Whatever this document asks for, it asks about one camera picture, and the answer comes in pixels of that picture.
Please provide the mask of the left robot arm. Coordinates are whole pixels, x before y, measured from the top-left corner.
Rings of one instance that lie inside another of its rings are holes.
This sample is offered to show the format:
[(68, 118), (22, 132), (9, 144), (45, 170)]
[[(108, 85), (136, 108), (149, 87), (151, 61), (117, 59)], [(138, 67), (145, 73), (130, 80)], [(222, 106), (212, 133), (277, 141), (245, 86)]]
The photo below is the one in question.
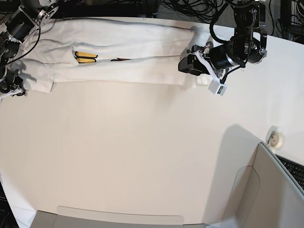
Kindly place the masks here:
[[(215, 34), (214, 25), (228, 6), (233, 9), (236, 27), (234, 35), (229, 40), (223, 40)], [(178, 70), (195, 76), (215, 73), (220, 83), (224, 84), (233, 71), (245, 68), (247, 63), (257, 64), (266, 57), (265, 22), (266, 6), (261, 1), (225, 1), (209, 25), (210, 35), (219, 46), (214, 47), (210, 42), (203, 47), (192, 46), (179, 62)]]

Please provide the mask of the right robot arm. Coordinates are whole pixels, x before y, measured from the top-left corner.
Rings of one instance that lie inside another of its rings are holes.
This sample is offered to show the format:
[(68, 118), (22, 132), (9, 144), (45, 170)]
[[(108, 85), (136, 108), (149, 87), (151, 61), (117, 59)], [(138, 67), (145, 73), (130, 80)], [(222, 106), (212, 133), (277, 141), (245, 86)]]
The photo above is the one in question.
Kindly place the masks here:
[(9, 65), (29, 54), (38, 44), (16, 58), (22, 45), (35, 32), (41, 35), (41, 27), (57, 12), (57, 0), (22, 0), (14, 13), (5, 22), (6, 30), (0, 33), (0, 98), (23, 96), (26, 89), (19, 70)]

